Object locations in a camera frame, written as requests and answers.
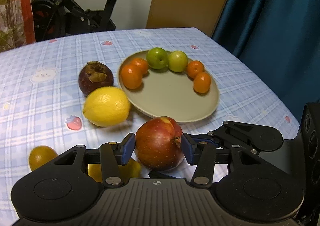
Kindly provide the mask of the red apple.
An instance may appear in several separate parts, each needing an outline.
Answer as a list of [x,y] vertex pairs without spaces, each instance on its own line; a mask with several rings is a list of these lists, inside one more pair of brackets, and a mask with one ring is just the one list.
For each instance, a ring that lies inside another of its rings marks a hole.
[[150,170],[167,171],[182,162],[182,129],[170,117],[157,117],[143,124],[135,135],[135,154]]

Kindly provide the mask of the small orange kumquat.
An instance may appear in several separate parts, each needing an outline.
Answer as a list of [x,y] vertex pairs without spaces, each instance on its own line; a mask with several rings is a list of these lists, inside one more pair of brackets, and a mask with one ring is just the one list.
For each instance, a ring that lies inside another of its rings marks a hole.
[[128,89],[136,89],[142,84],[142,73],[136,65],[127,64],[121,69],[121,79]]

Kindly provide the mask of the small orange mandarin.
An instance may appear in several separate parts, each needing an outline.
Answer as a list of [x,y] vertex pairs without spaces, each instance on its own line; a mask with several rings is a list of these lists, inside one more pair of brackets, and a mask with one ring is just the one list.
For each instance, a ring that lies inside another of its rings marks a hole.
[[187,75],[194,79],[198,73],[204,72],[204,65],[200,61],[191,61],[187,65]]

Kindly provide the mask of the orange tangerine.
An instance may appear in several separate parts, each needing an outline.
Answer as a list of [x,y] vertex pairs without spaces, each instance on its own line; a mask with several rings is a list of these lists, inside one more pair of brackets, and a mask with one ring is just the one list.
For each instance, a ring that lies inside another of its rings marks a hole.
[[138,67],[143,76],[145,76],[148,73],[148,70],[149,70],[148,62],[143,58],[140,58],[140,57],[133,58],[130,63]]

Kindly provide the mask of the light green apple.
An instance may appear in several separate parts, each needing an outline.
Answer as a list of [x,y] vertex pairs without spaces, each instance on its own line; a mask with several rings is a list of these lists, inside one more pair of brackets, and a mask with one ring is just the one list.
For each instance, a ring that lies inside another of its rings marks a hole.
[[183,72],[188,65],[188,57],[182,51],[173,51],[169,55],[168,67],[175,73]]

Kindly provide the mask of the dark green apple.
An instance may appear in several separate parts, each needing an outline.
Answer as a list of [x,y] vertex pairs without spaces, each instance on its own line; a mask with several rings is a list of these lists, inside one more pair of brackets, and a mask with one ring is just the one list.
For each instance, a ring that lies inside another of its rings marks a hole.
[[168,65],[169,55],[164,49],[156,47],[147,52],[146,60],[152,69],[161,70]]

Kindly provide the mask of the beige round plate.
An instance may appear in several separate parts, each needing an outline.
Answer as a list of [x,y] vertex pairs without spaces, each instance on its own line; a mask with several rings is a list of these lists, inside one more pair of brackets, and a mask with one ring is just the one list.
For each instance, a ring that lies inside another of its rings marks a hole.
[[139,88],[130,90],[123,84],[121,70],[134,58],[146,58],[147,51],[136,52],[120,64],[118,86],[129,102],[145,115],[155,118],[167,116],[178,123],[192,123],[211,116],[219,105],[220,92],[211,78],[210,89],[205,94],[193,90],[193,80],[186,73],[174,73],[167,68],[149,69]]

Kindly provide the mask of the greenish orange citrus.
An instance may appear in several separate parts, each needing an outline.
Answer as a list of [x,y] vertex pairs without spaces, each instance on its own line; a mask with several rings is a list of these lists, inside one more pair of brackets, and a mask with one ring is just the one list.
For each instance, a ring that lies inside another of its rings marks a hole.
[[29,154],[29,167],[31,171],[38,169],[47,162],[56,158],[58,154],[49,146],[37,146]]

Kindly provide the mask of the dark purple mangosteen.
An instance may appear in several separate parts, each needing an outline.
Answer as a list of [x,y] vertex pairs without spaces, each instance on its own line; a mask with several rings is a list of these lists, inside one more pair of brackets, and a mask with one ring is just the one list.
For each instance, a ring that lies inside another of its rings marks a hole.
[[85,96],[98,88],[113,86],[113,83],[112,71],[98,61],[87,62],[78,77],[79,88]]

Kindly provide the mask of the blue plaid tablecloth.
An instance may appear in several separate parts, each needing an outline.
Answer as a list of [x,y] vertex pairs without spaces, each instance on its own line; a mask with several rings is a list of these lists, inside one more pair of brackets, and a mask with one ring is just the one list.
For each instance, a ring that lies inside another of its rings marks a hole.
[[63,153],[77,144],[95,149],[108,140],[121,141],[148,120],[133,108],[127,120],[101,128],[82,119],[70,130],[67,122],[82,117],[84,95],[78,75],[89,61],[99,61],[116,73],[135,52],[160,47],[181,50],[201,61],[220,91],[210,117],[182,125],[190,134],[206,133],[224,120],[272,126],[292,139],[299,121],[274,92],[248,67],[196,28],[123,30],[68,36],[1,53],[1,225],[17,214],[11,203],[13,185],[29,173],[30,151],[39,145]]

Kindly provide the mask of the teal curtain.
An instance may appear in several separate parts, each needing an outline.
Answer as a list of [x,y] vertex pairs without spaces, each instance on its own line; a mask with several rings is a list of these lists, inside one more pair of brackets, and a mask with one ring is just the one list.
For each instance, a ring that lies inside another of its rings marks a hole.
[[319,102],[319,0],[227,0],[212,39],[296,119],[306,103]]

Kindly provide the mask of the black exercise bike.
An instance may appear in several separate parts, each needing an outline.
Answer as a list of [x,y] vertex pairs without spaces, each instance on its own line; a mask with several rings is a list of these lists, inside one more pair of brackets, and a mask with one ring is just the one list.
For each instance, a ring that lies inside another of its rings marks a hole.
[[111,19],[117,0],[106,0],[103,10],[84,10],[75,0],[34,0],[31,3],[37,42],[65,36],[114,31]]

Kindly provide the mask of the printed fabric backdrop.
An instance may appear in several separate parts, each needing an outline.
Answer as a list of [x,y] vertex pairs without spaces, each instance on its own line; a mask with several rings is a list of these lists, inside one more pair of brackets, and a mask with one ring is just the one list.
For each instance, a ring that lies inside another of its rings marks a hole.
[[31,0],[1,0],[1,52],[36,41]]

